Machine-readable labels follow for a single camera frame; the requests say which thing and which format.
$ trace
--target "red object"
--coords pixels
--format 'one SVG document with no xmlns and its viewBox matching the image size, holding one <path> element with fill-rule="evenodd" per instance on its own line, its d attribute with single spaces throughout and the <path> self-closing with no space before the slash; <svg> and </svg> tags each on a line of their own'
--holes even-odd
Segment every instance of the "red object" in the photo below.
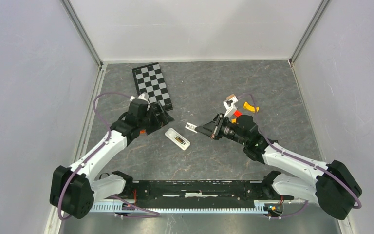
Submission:
<svg viewBox="0 0 374 234">
<path fill-rule="evenodd" d="M 235 111 L 233 115 L 237 118 L 241 116 L 242 114 L 239 111 Z"/>
</svg>

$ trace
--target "checkerboard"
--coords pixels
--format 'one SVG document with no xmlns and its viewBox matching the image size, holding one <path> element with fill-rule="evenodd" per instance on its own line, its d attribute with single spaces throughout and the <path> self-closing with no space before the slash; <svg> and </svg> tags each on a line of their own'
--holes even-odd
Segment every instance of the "checkerboard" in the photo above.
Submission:
<svg viewBox="0 0 374 234">
<path fill-rule="evenodd" d="M 132 74 L 138 95 L 148 93 L 150 103 L 159 101 L 164 110 L 173 109 L 163 72 L 158 63 L 133 68 Z"/>
</svg>

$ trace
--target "white arm segment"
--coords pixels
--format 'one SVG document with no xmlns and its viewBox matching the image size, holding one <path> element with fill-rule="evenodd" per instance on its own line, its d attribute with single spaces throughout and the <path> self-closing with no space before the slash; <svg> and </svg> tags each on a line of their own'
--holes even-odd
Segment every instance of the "white arm segment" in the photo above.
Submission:
<svg viewBox="0 0 374 234">
<path fill-rule="evenodd" d="M 325 170 L 328 168 L 326 166 L 326 162 L 320 162 L 316 161 L 310 158 L 303 157 L 301 155 L 298 155 L 294 152 L 291 152 L 283 147 L 281 147 L 279 144 L 274 143 L 275 147 L 277 147 L 280 150 L 284 150 L 285 152 L 291 153 L 292 155 L 304 159 L 306 161 L 309 161 L 315 165 L 318 165 Z M 279 152 L 277 152 L 275 149 L 273 149 L 271 146 L 268 146 L 265 149 L 265 153 L 263 154 L 264 163 L 270 166 L 278 167 L 284 171 L 287 171 L 296 177 L 302 179 L 307 184 L 315 186 L 316 182 L 318 181 L 316 177 L 319 175 L 323 175 L 323 172 L 314 169 L 313 167 L 306 165 L 303 162 L 297 161 L 291 157 L 288 157 L 286 155 L 282 155 Z"/>
<path fill-rule="evenodd" d="M 84 157 L 73 163 L 71 171 L 74 171 L 92 152 L 94 152 L 103 142 L 106 142 L 108 133 L 95 145 Z M 77 174 L 85 174 L 89 180 L 91 189 L 94 191 L 94 202 L 98 202 L 111 195 L 119 194 L 123 191 L 125 180 L 118 175 L 110 175 L 107 178 L 94 181 L 97 174 L 105 165 L 120 151 L 127 146 L 127 138 L 120 132 L 112 131 L 108 144 L 104 145 L 95 155 L 81 168 Z"/>
<path fill-rule="evenodd" d="M 299 178 L 280 174 L 273 180 L 272 187 L 280 195 L 290 195 L 318 204 L 316 187 Z"/>
</svg>

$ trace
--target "gray wall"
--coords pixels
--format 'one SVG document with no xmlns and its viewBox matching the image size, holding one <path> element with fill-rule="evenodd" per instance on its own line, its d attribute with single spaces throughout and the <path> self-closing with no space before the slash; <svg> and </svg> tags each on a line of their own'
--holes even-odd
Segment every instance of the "gray wall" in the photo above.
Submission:
<svg viewBox="0 0 374 234">
<path fill-rule="evenodd" d="M 97 66 L 57 0 L 0 0 L 0 234 L 42 233 Z"/>
<path fill-rule="evenodd" d="M 323 156 L 363 189 L 355 230 L 374 233 L 374 1 L 332 1 L 295 65 Z"/>
</svg>

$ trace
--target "purple cable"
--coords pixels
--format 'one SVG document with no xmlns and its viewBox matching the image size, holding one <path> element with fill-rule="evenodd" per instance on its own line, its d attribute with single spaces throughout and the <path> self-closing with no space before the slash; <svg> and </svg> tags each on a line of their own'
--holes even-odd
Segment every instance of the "purple cable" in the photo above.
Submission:
<svg viewBox="0 0 374 234">
<path fill-rule="evenodd" d="M 110 138 L 111 138 L 111 130 L 109 128 L 109 124 L 108 122 L 101 116 L 101 114 L 97 111 L 97 108 L 96 108 L 96 102 L 98 101 L 98 99 L 104 95 L 107 95 L 107 94 L 118 94 L 118 95 L 121 95 L 121 96 L 124 96 L 128 99 L 131 98 L 131 96 L 128 96 L 128 95 L 125 95 L 123 93 L 120 93 L 120 92 L 106 92 L 106 93 L 103 93 L 103 94 L 99 94 L 98 96 L 95 97 L 94 99 L 94 102 L 93 102 L 93 110 L 95 112 L 95 115 L 105 124 L 105 126 L 107 127 L 107 130 L 108 130 L 108 136 L 107 136 L 107 140 L 108 141 Z M 98 146 L 98 148 L 96 148 L 96 150 L 94 150 L 84 161 L 82 161 L 82 163 L 72 172 L 72 174 L 70 175 L 70 177 L 67 179 L 67 182 L 65 182 L 65 185 L 64 187 L 62 188 L 62 191 L 61 191 L 61 195 L 59 196 L 59 201 L 58 201 L 58 217 L 60 220 L 64 221 L 64 220 L 67 220 L 71 217 L 71 215 L 68 215 L 66 217 L 62 217 L 62 210 L 61 210 L 61 207 L 62 207 L 62 201 L 64 199 L 64 196 L 65 196 L 65 192 L 67 191 L 67 188 L 68 186 L 70 185 L 71 183 L 71 180 L 72 178 L 74 178 L 74 176 L 78 173 L 78 171 L 82 168 L 82 164 L 85 164 L 87 163 L 98 151 L 100 151 L 102 149 L 102 147 L 104 147 L 105 145 L 105 142 L 103 142 L 100 146 Z"/>
<path fill-rule="evenodd" d="M 246 95 L 249 95 L 250 97 L 251 97 L 251 99 L 252 99 L 252 102 L 253 102 L 253 106 L 254 106 L 254 108 L 256 108 L 257 107 L 257 103 L 256 103 L 256 101 L 255 101 L 255 99 L 254 99 L 254 97 L 253 97 L 253 95 L 251 94 L 251 93 L 244 93 L 244 94 L 242 94 L 242 95 L 240 95 L 240 96 L 238 96 L 237 97 L 237 99 L 241 99 L 241 98 L 243 98 L 244 96 L 246 96 Z M 257 120 L 257 112 L 255 112 L 254 113 L 254 116 L 255 116 L 255 122 L 256 122 L 256 124 L 258 125 L 258 126 L 260 126 L 259 125 L 259 123 L 258 123 L 258 120 Z M 282 150 L 280 150 L 279 148 L 277 148 L 276 146 L 274 146 L 270 141 L 269 141 L 269 139 L 266 137 L 266 135 L 263 133 L 263 131 L 259 128 L 259 132 L 260 132 L 260 134 L 262 134 L 263 135 L 263 137 L 264 137 L 264 139 L 266 139 L 266 141 L 267 141 L 267 143 L 273 148 L 273 149 L 275 149 L 277 152 L 279 152 L 279 153 L 281 153 L 282 155 L 286 155 L 286 156 L 288 156 L 288 157 L 291 157 L 291 158 L 293 158 L 293 159 L 295 159 L 295 160 L 297 160 L 297 161 L 300 161 L 300 162 L 303 162 L 303 163 L 305 163 L 305 164 L 307 164 L 307 165 L 309 165 L 309 166 L 311 166 L 311 167 L 313 167 L 313 168 L 316 168 L 316 169 L 318 169 L 318 170 L 320 170 L 320 171 L 322 171 L 323 173 L 325 173 L 325 174 L 327 174 L 328 176 L 330 176 L 332 179 L 334 179 L 337 183 L 339 183 L 353 198 L 354 198 L 354 200 L 357 202 L 357 205 L 356 206 L 353 206 L 353 208 L 354 209 L 360 209 L 360 208 L 362 208 L 362 203 L 360 202 L 360 200 L 359 200 L 359 198 L 356 196 L 356 194 L 354 194 L 354 192 L 345 184 L 345 183 L 343 183 L 343 181 L 342 180 L 340 180 L 339 178 L 337 178 L 335 175 L 333 175 L 332 173 L 330 173 L 329 171 L 327 171 L 327 170 L 325 170 L 324 168 L 322 168 L 322 167 L 320 167 L 320 166 L 317 166 L 317 165 L 315 165 L 314 163 L 312 163 L 312 162 L 309 162 L 309 161 L 306 161 L 306 160 L 304 160 L 304 159 L 301 159 L 301 158 L 298 158 L 298 157 L 296 157 L 296 156 L 294 156 L 294 155 L 292 155 L 292 154 L 290 154 L 290 153 L 288 153 L 288 152 L 283 152 Z"/>
<path fill-rule="evenodd" d="M 284 218 L 290 218 L 290 217 L 293 217 L 293 216 L 295 216 L 295 215 L 300 214 L 304 209 L 306 209 L 307 204 L 309 204 L 309 201 L 308 201 L 308 200 L 305 200 L 305 202 L 304 202 L 304 204 L 303 204 L 303 206 L 302 206 L 302 208 L 301 208 L 300 210 L 298 210 L 298 211 L 296 211 L 296 212 L 294 212 L 294 213 L 292 213 L 292 214 L 290 214 L 290 215 L 287 214 L 287 215 L 285 215 L 285 216 L 280 216 L 280 217 L 270 217 L 269 219 L 284 219 Z"/>
<path fill-rule="evenodd" d="M 123 218 L 155 218 L 155 217 L 158 217 L 160 215 L 160 213 L 158 213 L 158 212 L 150 211 L 150 210 L 138 207 L 136 205 L 133 205 L 133 204 L 127 202 L 126 200 L 120 198 L 119 196 L 112 195 L 110 197 L 112 197 L 114 199 L 117 199 L 117 200 L 120 200 L 120 201 L 124 202 L 125 204 L 127 204 L 127 205 L 129 205 L 129 206 L 131 206 L 133 208 L 136 208 L 138 210 L 141 210 L 141 211 L 153 214 L 153 215 L 140 215 L 140 216 L 122 216 Z"/>
</svg>

